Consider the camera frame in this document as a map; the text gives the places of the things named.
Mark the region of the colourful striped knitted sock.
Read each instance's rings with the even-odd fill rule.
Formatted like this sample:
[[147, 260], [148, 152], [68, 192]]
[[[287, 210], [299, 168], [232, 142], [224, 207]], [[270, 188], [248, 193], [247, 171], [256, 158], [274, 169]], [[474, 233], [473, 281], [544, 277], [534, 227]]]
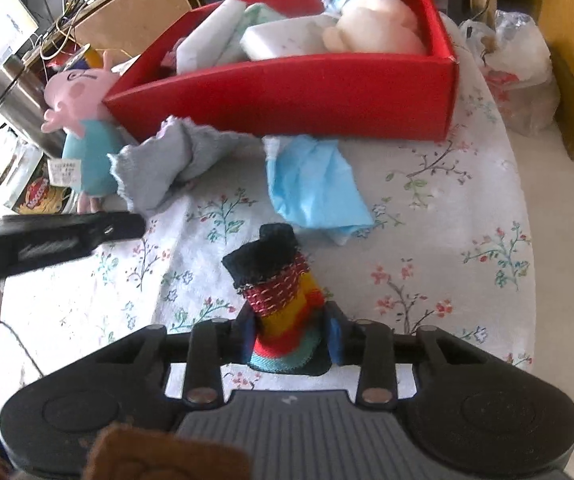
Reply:
[[326, 298], [292, 226], [263, 224], [256, 240], [222, 263], [254, 315], [250, 366], [265, 373], [299, 373], [322, 342], [319, 319]]

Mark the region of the blue drink can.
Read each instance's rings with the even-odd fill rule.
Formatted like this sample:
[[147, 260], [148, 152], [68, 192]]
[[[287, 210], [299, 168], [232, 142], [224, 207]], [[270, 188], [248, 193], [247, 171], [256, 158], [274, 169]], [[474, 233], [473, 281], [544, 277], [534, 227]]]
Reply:
[[89, 70], [90, 68], [103, 68], [104, 59], [102, 55], [90, 44], [84, 44], [72, 55], [65, 70]]

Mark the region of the floral white tablecloth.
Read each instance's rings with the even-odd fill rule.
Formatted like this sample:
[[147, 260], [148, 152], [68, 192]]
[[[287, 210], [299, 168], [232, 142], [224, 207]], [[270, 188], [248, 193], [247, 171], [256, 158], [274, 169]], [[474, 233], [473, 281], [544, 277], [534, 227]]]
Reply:
[[[374, 225], [343, 244], [301, 233], [330, 300], [399, 334], [434, 325], [530, 368], [535, 281], [526, 201], [508, 135], [458, 26], [450, 132], [440, 143], [343, 140]], [[183, 333], [244, 300], [224, 255], [276, 220], [263, 149], [242, 148], [180, 191], [139, 240], [10, 278], [2, 300], [0, 403], [134, 330]]]

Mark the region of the stainless steel thermos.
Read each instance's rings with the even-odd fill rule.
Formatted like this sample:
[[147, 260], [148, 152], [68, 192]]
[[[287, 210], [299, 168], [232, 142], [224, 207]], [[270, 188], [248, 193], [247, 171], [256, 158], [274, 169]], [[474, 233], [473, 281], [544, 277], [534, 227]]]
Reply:
[[47, 105], [44, 84], [18, 58], [11, 55], [0, 66], [0, 114], [17, 133], [51, 158], [60, 158], [66, 134], [40, 128]]

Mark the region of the red cardboard box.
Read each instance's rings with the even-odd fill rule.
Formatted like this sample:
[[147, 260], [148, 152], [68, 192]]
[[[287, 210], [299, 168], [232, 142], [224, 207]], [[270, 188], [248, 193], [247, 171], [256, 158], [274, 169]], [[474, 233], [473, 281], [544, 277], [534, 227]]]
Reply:
[[426, 55], [304, 55], [168, 75], [162, 58], [216, 8], [202, 6], [142, 52], [104, 104], [139, 141], [168, 116], [260, 136], [442, 141], [458, 93], [458, 59], [433, 1], [403, 1], [417, 15]]

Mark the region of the pink pig plush toy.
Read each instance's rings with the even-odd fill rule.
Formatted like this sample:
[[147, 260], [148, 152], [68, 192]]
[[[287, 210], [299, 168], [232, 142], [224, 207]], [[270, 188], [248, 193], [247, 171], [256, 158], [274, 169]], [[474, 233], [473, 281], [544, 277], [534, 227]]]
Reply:
[[72, 68], [49, 79], [44, 91], [47, 110], [40, 130], [66, 134], [62, 154], [47, 163], [49, 182], [78, 193], [78, 212], [101, 211], [102, 200], [116, 194], [111, 159], [126, 141], [104, 105], [120, 75], [112, 72], [108, 51], [99, 68]]

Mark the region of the beige round plush toy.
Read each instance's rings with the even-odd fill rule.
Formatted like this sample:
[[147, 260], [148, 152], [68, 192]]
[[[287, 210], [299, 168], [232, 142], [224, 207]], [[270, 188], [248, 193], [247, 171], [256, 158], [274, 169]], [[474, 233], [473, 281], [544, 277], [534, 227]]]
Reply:
[[427, 54], [417, 15], [402, 0], [350, 0], [322, 38], [332, 53]]

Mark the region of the grey rag cloth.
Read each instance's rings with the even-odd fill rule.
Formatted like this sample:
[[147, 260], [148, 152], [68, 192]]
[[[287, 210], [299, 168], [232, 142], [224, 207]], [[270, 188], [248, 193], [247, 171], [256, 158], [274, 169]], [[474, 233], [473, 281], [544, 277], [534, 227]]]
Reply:
[[249, 133], [221, 131], [170, 116], [159, 131], [139, 145], [111, 155], [110, 172], [118, 195], [135, 214], [155, 214], [173, 185], [195, 180], [230, 153], [259, 139]]

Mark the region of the white plastic bag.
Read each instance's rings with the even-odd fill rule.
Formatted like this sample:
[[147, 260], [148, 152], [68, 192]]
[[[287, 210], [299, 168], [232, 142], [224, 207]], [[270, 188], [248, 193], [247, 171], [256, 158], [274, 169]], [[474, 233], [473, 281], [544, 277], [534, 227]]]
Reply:
[[495, 12], [495, 26], [460, 24], [506, 127], [536, 136], [555, 120], [560, 91], [543, 34], [528, 14]]

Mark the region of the purple fleece cloth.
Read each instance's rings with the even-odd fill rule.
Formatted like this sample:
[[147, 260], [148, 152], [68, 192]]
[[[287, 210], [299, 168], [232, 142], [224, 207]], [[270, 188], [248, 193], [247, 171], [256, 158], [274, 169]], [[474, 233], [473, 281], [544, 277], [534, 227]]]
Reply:
[[161, 60], [160, 67], [170, 74], [176, 74], [176, 52], [174, 50], [165, 53]]

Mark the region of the wooden TV cabinet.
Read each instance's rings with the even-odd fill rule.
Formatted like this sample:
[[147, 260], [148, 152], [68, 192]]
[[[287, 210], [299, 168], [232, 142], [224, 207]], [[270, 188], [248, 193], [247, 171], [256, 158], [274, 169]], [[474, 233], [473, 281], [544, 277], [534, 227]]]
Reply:
[[57, 26], [22, 62], [33, 65], [47, 60], [68, 44], [90, 44], [109, 50], [124, 61], [144, 52], [162, 32], [195, 9], [199, 0], [95, 0]]

